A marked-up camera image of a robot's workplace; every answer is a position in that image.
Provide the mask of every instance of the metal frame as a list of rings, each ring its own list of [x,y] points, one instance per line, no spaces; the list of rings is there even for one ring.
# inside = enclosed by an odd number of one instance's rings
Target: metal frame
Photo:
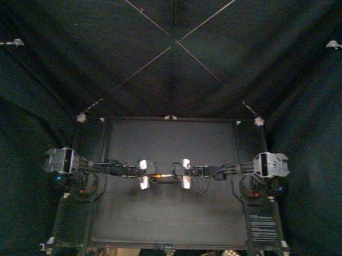
[[[142,120],[142,121],[165,121],[165,122],[233,122],[233,120],[229,119],[198,119],[198,118],[183,118],[177,121],[173,120],[165,120],[162,118],[132,118],[132,117],[115,117],[115,120]],[[108,120],[103,123],[103,129],[102,129],[102,160],[106,158],[106,153],[107,153],[107,142],[108,142],[108,136],[110,136],[110,131],[108,131]],[[234,137],[235,137],[235,156],[238,162],[241,161],[239,159],[239,128],[237,123],[233,123],[233,128],[234,128]],[[266,139],[265,139],[265,133],[263,133],[263,127],[257,127],[258,129],[258,134],[259,134],[259,141],[261,141],[261,146],[262,150],[267,151],[267,145],[266,145]],[[274,200],[274,198],[270,199],[263,199],[263,200],[257,200],[254,203],[249,201],[243,197],[239,191],[239,182],[241,182],[242,175],[237,175],[233,177],[233,189],[234,189],[234,194],[235,197],[239,199],[239,201],[243,204],[243,214],[245,214],[245,227],[246,227],[246,246],[215,246],[215,245],[201,245],[197,246],[197,249],[211,249],[211,250],[226,250],[226,249],[233,249],[233,250],[249,250],[249,255],[255,256],[258,255],[261,250],[266,251],[274,251],[279,256],[286,255],[286,252],[289,249],[285,248],[282,241],[283,241],[283,233],[282,233],[282,224],[281,224],[281,217],[279,217],[279,210],[278,210],[278,203]],[[58,244],[54,245],[54,247],[76,247],[79,249],[80,255],[86,256],[87,255],[87,249],[88,246],[92,247],[106,247],[106,248],[115,248],[115,247],[130,247],[130,248],[143,248],[143,249],[158,249],[158,250],[165,250],[170,251],[170,248],[174,249],[193,249],[194,247],[187,244],[178,244],[177,248],[175,245],[173,244],[163,244],[163,243],[155,243],[155,242],[139,242],[139,241],[132,241],[132,242],[124,242],[124,243],[114,243],[114,242],[106,242],[106,241],[90,241],[90,235],[91,235],[91,226],[92,226],[92,218],[94,218],[94,208],[96,205],[96,198],[95,197],[92,200],[88,202],[88,213],[87,213],[87,221],[86,221],[86,229],[84,229],[84,236],[83,236],[83,242],[79,244],[75,243],[67,243],[63,241],[58,241]],[[64,203],[66,199],[62,197],[60,203],[59,203],[59,210],[58,210],[58,215],[56,215],[56,221],[55,221],[55,226],[54,226],[54,233],[52,237],[58,236],[59,232],[59,227],[60,227],[60,221],[62,221],[62,213],[63,213],[63,208],[64,208]],[[254,232],[254,222],[255,222],[255,212],[258,212],[258,218],[266,218],[267,221],[271,221],[274,223],[273,226],[273,231],[275,236],[274,241],[269,241],[267,243],[254,241],[255,240],[255,232]]]

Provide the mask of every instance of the black panel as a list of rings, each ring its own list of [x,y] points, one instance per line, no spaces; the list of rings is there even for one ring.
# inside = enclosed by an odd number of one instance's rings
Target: black panel
[[[107,157],[131,165],[148,159],[163,173],[182,158],[193,165],[235,163],[233,122],[115,121]],[[203,180],[193,185],[206,188]],[[92,240],[140,247],[171,243],[183,248],[245,248],[242,204],[230,180],[213,180],[207,193],[199,194],[182,190],[181,183],[152,184],[142,191],[138,179],[110,177]]]

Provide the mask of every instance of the cable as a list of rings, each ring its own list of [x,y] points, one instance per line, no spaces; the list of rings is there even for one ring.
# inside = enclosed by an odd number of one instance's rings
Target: cable
[[[211,178],[206,178],[206,179],[207,179],[207,187],[206,187],[205,190],[198,190],[198,189],[197,189],[197,186],[195,186],[195,184],[194,184],[194,190],[195,190],[199,194],[203,194],[203,193],[206,193],[206,192],[209,191]]]
[[[179,179],[178,177],[182,176],[182,175],[177,174],[177,167],[175,166],[178,166],[178,165],[186,170],[185,166],[179,162],[173,163],[171,173],[175,175],[175,177],[174,177],[175,179]]]

